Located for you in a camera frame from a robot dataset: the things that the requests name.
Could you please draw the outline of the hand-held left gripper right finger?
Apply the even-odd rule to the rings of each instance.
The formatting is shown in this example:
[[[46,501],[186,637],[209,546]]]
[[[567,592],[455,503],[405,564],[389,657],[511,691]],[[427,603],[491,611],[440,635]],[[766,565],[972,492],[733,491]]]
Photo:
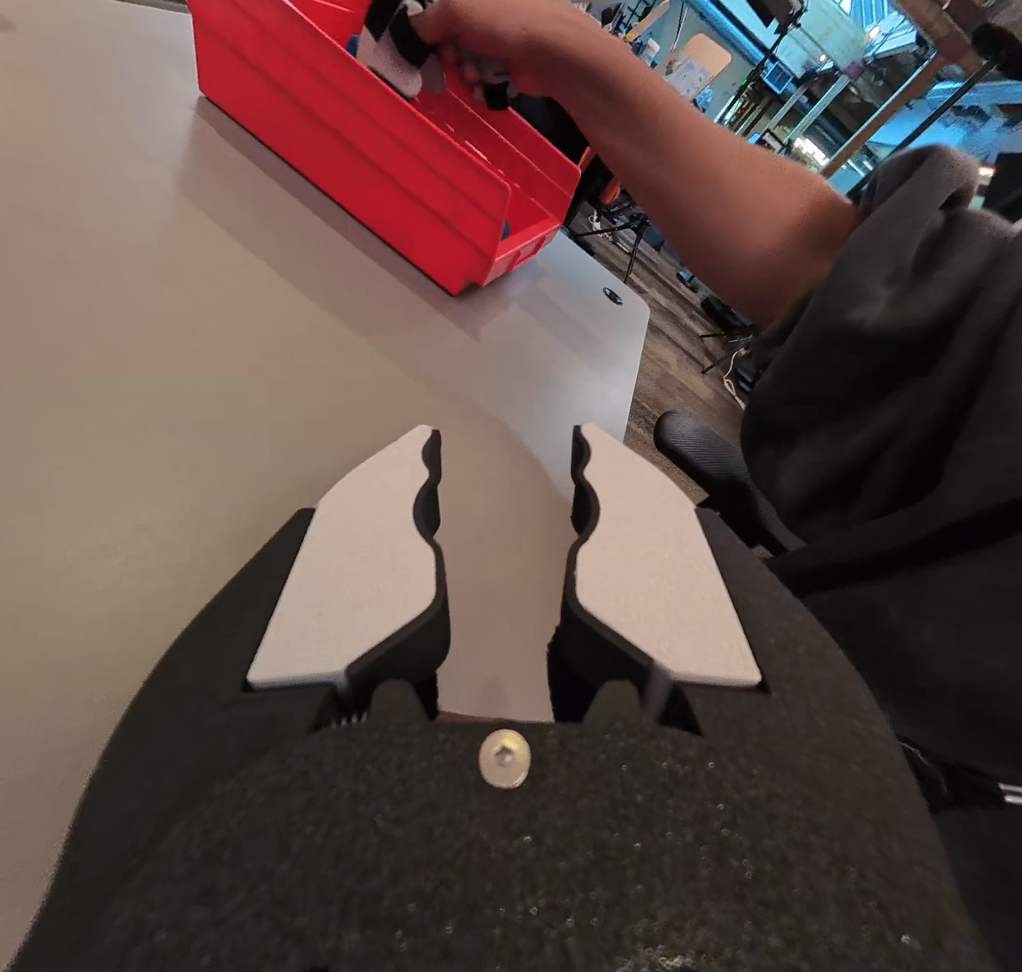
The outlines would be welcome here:
[[[594,423],[572,431],[574,487],[560,616],[565,659],[598,687],[756,689],[762,674],[697,508]]]

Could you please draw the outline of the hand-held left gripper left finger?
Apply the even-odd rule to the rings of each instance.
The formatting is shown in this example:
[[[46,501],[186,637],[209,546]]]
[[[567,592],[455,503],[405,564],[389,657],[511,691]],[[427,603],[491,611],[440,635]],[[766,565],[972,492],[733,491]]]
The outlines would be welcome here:
[[[371,692],[447,657],[442,433],[419,425],[320,499],[246,675],[251,689]]]

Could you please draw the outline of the red plastic bin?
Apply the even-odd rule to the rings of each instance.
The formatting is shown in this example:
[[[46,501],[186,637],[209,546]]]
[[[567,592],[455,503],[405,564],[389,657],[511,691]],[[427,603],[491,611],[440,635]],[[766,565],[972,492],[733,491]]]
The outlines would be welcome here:
[[[456,72],[408,100],[349,51],[372,0],[187,0],[198,87],[329,199],[457,295],[551,244],[580,180]]]

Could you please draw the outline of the person's right hand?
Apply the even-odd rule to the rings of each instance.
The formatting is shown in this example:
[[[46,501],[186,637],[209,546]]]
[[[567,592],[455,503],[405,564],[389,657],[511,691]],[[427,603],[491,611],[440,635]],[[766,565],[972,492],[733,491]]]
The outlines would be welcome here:
[[[628,47],[562,0],[439,0],[412,19],[421,40],[501,64],[518,89],[566,109],[626,81]]]

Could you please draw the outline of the person's black chair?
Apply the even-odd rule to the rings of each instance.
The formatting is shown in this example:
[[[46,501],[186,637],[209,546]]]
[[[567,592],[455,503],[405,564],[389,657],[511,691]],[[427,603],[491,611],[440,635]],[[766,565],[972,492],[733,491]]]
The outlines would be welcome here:
[[[773,556],[803,547],[754,485],[741,452],[697,418],[671,411],[662,414],[653,439],[658,452],[706,493],[702,507],[749,548]]]

